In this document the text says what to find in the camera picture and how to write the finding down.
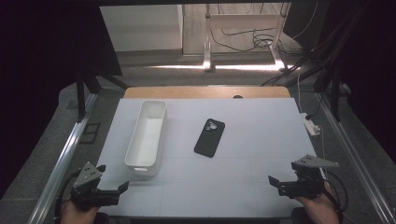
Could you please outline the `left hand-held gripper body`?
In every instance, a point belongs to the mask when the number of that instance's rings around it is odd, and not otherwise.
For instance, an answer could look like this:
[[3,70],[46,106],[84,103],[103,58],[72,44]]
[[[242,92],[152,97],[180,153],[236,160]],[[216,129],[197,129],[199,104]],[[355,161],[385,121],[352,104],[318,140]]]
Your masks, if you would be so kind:
[[120,194],[117,190],[101,190],[98,188],[103,173],[89,161],[81,168],[71,189],[70,201],[82,211],[93,207],[111,206],[119,203]]

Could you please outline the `black curtain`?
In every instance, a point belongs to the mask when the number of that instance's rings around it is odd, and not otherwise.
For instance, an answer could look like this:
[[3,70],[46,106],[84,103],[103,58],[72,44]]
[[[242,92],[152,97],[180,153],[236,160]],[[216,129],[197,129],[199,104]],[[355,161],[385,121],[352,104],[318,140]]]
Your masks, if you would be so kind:
[[356,5],[365,9],[336,60],[347,101],[396,163],[396,0],[332,0],[326,35]]
[[118,75],[100,7],[0,0],[0,199],[79,75]]

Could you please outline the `white table cover sheet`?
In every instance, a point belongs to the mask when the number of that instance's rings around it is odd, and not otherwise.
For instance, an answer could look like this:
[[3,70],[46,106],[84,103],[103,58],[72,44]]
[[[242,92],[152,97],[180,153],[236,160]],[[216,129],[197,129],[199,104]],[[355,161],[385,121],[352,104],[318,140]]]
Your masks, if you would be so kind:
[[[116,206],[122,217],[288,217],[297,202],[279,196],[268,176],[291,181],[293,161],[314,152],[295,101],[169,99],[160,171],[135,175],[124,158],[142,102],[120,101],[99,162],[100,186],[129,189]],[[225,123],[213,158],[194,152],[208,119]]]

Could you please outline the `aluminium floor rail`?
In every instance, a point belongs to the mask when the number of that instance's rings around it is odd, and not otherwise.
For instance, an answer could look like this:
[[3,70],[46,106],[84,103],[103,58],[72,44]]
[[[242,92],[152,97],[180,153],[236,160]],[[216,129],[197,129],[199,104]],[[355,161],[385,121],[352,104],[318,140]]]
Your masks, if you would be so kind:
[[73,154],[77,148],[78,141],[88,123],[91,116],[94,104],[98,98],[97,94],[90,93],[85,103],[86,112],[83,114],[82,119],[74,124],[74,127],[69,134],[66,143],[61,151],[61,154],[52,169],[49,179],[44,187],[38,201],[30,215],[27,224],[43,224],[47,214],[49,213],[50,206],[52,205],[58,188],[62,184],[67,167],[72,160]]
[[332,115],[330,110],[330,103],[325,96],[321,96],[319,93],[316,94],[320,107],[330,122],[333,131],[338,137],[343,150],[348,157],[351,166],[355,170],[358,179],[360,180],[363,188],[365,189],[368,198],[370,199],[375,211],[377,212],[379,218],[383,224],[396,224],[396,208],[393,209],[387,202],[385,196],[381,192],[379,186],[375,183],[373,177],[369,174],[368,169],[365,167],[361,157],[352,144],[350,138],[348,137],[343,124],[337,121]]

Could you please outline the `white power strip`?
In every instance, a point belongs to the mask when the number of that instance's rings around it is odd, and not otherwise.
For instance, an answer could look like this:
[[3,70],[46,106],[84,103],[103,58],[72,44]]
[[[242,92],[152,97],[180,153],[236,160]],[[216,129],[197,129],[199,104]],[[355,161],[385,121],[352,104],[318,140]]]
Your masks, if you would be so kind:
[[316,125],[306,113],[301,114],[301,119],[310,136],[320,135],[320,127]]

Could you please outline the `black metal stand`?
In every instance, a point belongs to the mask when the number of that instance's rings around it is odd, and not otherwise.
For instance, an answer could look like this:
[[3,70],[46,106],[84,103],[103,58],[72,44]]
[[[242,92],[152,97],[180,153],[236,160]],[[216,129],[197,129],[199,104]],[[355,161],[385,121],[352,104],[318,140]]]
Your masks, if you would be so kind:
[[340,120],[339,117],[339,97],[340,97],[340,77],[336,68],[326,68],[320,72],[314,84],[316,92],[325,92],[329,85],[331,85],[331,101],[330,111],[336,121]]
[[130,85],[127,85],[125,82],[96,68],[91,68],[84,72],[77,72],[78,123],[81,123],[88,113],[85,102],[85,88],[88,88],[89,92],[93,94],[99,93],[101,90],[101,86],[97,79],[98,77],[102,77],[124,90],[130,88]]

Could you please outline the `white metal desk frame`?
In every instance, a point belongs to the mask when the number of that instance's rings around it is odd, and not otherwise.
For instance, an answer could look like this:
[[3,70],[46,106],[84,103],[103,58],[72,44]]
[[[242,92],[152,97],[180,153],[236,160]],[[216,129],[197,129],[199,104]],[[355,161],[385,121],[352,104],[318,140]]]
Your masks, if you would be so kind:
[[212,29],[274,29],[274,39],[269,45],[269,50],[279,70],[287,69],[278,53],[277,44],[288,16],[290,3],[283,3],[276,14],[212,14],[210,5],[205,5],[205,42],[204,62],[205,71],[211,71],[215,65],[211,62],[211,34]]

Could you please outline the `person's left hand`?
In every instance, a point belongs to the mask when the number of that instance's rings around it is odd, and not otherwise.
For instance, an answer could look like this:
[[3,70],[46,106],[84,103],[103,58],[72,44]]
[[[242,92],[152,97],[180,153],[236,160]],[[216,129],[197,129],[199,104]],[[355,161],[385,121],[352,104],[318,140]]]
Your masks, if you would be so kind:
[[98,207],[81,211],[72,202],[68,202],[62,209],[61,224],[93,224],[98,211]]

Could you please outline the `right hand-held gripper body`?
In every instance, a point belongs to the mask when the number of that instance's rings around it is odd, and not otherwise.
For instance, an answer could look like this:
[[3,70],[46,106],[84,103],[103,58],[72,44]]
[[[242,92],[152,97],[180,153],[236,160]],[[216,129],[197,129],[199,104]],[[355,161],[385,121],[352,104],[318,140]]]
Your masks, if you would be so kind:
[[301,165],[299,171],[292,169],[297,175],[297,180],[279,182],[277,190],[280,196],[315,199],[324,190],[324,177],[321,169],[339,167],[338,162],[327,161],[309,154],[294,162]]

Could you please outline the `white plastic storage bin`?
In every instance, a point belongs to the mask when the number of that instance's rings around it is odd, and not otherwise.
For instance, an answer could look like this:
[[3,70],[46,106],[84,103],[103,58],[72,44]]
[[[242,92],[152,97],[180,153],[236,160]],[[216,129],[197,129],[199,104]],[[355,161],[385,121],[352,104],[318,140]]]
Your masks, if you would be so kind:
[[141,104],[134,132],[124,158],[135,175],[155,176],[160,170],[163,151],[166,102]]

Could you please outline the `person's right hand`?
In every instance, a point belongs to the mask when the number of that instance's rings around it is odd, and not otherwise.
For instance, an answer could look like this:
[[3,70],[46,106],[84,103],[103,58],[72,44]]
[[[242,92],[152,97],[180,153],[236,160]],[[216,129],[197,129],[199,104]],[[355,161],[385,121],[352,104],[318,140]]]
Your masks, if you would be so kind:
[[315,199],[297,197],[296,201],[303,207],[314,224],[340,224],[335,206],[324,194]]

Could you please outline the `white cabinet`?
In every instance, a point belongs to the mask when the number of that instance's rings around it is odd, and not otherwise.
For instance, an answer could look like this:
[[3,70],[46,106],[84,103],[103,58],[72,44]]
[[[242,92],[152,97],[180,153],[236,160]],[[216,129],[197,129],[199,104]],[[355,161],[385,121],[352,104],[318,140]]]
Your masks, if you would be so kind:
[[115,51],[182,49],[182,5],[100,7]]

